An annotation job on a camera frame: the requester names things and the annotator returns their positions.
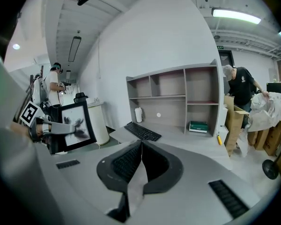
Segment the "man in black t-shirt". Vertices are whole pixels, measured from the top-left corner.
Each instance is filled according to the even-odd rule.
[[[226,65],[223,67],[223,72],[230,86],[227,96],[234,97],[234,104],[246,112],[251,110],[251,85],[256,86],[265,97],[269,97],[269,93],[262,90],[259,83],[254,80],[246,68],[233,68],[230,65]],[[246,124],[247,117],[244,119],[242,127],[245,127]]]

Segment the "wooden shelf unit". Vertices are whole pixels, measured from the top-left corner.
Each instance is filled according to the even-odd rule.
[[[142,108],[143,121],[178,127],[189,132],[191,120],[208,123],[207,135],[214,136],[220,101],[217,61],[174,67],[137,77],[127,77],[132,121],[135,108]]]

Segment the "black t-shirt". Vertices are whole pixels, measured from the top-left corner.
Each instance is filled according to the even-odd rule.
[[[229,93],[234,97],[236,105],[245,105],[252,98],[251,86],[254,83],[254,78],[250,72],[244,67],[238,67],[236,78],[229,81]]]

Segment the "white t-shirt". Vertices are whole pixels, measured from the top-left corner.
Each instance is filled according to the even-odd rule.
[[[58,92],[50,90],[50,83],[58,83],[57,72],[51,71],[45,78],[50,106],[59,105]]]

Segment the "white cylinder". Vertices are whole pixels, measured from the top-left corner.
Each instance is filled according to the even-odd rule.
[[[106,144],[109,141],[109,134],[103,118],[101,105],[88,108],[89,119],[93,127],[94,135],[98,145]]]
[[[137,122],[142,122],[141,115],[142,115],[142,110],[141,110],[140,107],[137,107],[137,108],[135,109],[135,116],[136,116],[136,121],[137,121]]]

